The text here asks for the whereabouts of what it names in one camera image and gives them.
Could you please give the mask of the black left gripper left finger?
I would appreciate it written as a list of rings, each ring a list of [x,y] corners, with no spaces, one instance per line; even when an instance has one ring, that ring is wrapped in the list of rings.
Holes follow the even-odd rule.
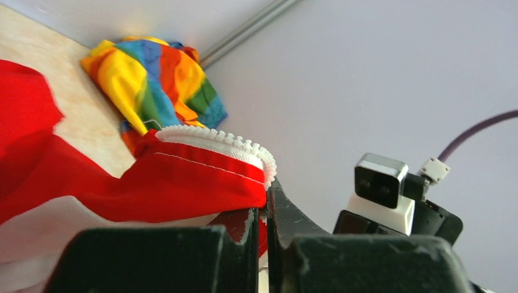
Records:
[[[256,292],[258,209],[208,226],[98,228],[66,246],[45,292]]]

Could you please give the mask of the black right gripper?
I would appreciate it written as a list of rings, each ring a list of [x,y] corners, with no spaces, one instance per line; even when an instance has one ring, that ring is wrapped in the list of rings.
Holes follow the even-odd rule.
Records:
[[[455,214],[425,198],[428,181],[408,174],[398,207],[390,209],[352,194],[335,224],[334,234],[389,234],[436,236],[454,245],[464,229]]]

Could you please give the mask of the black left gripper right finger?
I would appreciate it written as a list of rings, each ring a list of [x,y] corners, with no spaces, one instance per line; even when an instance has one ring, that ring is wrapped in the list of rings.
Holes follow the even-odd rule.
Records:
[[[270,292],[473,292],[451,245],[433,236],[333,235],[268,190]]]

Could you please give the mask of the red white cartoon jacket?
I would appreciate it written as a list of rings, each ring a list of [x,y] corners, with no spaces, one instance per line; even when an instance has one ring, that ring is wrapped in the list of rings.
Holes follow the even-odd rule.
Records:
[[[54,133],[61,119],[41,73],[1,61],[2,292],[41,292],[87,229],[199,225],[266,204],[277,166],[250,140],[196,126],[151,131],[116,178]]]

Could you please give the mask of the rainbow striped garment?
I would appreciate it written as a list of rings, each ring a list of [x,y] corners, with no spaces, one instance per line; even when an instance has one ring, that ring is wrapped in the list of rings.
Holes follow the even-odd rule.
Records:
[[[120,135],[131,153],[151,129],[217,128],[228,117],[198,52],[179,42],[133,36],[118,43],[103,40],[81,66],[122,115]]]

